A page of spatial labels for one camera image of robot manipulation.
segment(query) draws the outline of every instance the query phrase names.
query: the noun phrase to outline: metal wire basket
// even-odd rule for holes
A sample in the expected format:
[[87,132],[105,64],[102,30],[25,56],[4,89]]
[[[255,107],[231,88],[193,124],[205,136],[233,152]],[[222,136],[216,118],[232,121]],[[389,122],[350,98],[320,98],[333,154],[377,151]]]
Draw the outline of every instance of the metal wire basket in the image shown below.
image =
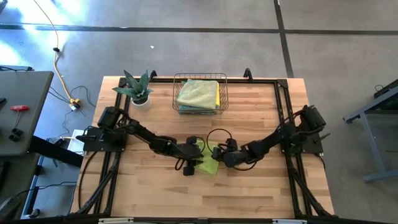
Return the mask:
[[[188,79],[192,80],[215,80],[220,86],[220,106],[216,109],[184,109],[180,110],[177,104],[177,98],[183,87],[182,82],[186,82]],[[178,111],[180,114],[221,114],[228,108],[228,85],[227,77],[224,73],[177,73],[174,75],[174,87],[173,87],[173,109]]]

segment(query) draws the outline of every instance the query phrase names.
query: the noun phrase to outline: yellow cable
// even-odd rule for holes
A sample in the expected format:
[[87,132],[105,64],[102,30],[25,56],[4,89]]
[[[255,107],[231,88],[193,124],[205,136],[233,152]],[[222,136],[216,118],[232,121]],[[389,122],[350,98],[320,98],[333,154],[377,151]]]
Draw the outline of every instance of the yellow cable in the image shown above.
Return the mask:
[[[35,3],[36,3],[36,5],[39,7],[39,9],[44,13],[44,15],[47,17],[47,19],[50,21],[50,23],[51,23],[51,26],[52,26],[52,28],[54,29],[54,31],[55,31],[55,34],[57,35],[57,48],[58,48],[58,32],[57,32],[57,30],[55,29],[55,26],[54,26],[54,24],[52,23],[52,21],[51,21],[51,19],[49,18],[49,16],[44,12],[44,10],[40,7],[40,5],[37,3],[37,1],[36,0],[33,0]],[[62,83],[62,86],[63,86],[63,90],[65,90],[65,93],[67,94],[67,96],[68,96],[68,98],[69,98],[69,100],[70,100],[70,102],[72,102],[73,101],[73,99],[72,99],[72,97],[70,97],[70,95],[69,95],[69,92],[68,92],[68,90],[67,90],[67,87],[66,87],[66,85],[65,85],[65,83],[63,82],[63,79],[62,79],[62,77],[61,77],[61,75],[60,75],[60,72],[58,71],[58,68],[57,68],[57,52],[55,52],[55,55],[54,55],[54,69],[55,69],[55,72],[57,73],[57,75],[58,75],[58,77],[59,77],[59,79],[60,79],[60,81],[61,81],[61,83]]]

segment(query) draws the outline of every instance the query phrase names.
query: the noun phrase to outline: concrete floor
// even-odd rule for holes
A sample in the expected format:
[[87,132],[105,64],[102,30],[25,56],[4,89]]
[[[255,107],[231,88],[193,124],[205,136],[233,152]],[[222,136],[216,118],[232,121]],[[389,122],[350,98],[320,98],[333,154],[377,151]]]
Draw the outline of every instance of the concrete floor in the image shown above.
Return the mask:
[[[50,12],[54,23],[61,25],[278,28],[272,0],[38,2]],[[279,2],[286,29],[398,30],[395,0]],[[39,9],[30,4],[10,0],[0,14],[0,22],[48,24]],[[102,77],[122,75],[123,69],[137,75],[149,69],[157,70],[159,75],[224,72],[241,76],[249,67],[255,77],[287,76],[279,34],[59,33],[63,48],[58,63],[61,74],[69,89],[87,86],[94,102]],[[52,31],[0,30],[0,36],[0,64],[53,70]],[[398,36],[288,34],[287,43],[294,77],[305,79],[310,102],[328,123],[325,132],[331,132],[323,146],[336,214],[396,223],[398,179],[371,184],[362,181],[362,175],[376,171],[370,147],[361,125],[345,124],[341,118],[371,100],[375,85],[386,85],[398,78]],[[58,79],[54,78],[52,86],[62,92]],[[75,93],[85,100],[84,91]],[[83,129],[91,124],[94,109],[86,106],[84,110],[86,117],[78,113],[68,116],[69,129]],[[61,123],[66,112],[67,106],[49,95],[36,135],[50,138],[63,133]]]

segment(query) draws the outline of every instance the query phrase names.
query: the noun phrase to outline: folded towel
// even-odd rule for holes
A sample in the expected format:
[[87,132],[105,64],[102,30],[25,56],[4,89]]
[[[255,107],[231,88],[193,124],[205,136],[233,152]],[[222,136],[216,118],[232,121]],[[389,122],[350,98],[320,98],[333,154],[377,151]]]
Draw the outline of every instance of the folded towel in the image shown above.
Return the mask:
[[213,114],[216,114],[216,110],[197,108],[197,107],[194,107],[194,106],[179,105],[178,106],[178,113],[179,114],[206,114],[206,115],[213,115]]
[[177,98],[179,105],[215,109],[217,81],[188,80]]

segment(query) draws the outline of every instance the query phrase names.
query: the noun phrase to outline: red screwdriver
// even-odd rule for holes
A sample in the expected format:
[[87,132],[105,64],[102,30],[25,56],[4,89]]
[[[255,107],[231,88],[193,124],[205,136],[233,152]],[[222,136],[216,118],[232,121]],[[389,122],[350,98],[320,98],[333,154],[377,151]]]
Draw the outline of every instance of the red screwdriver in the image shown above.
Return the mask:
[[29,107],[26,105],[17,105],[17,106],[12,106],[10,108],[10,110],[12,111],[16,111],[17,112],[17,116],[15,117],[15,121],[14,121],[14,127],[15,128],[17,126],[17,120],[18,120],[18,114],[20,111],[27,111],[29,110]]

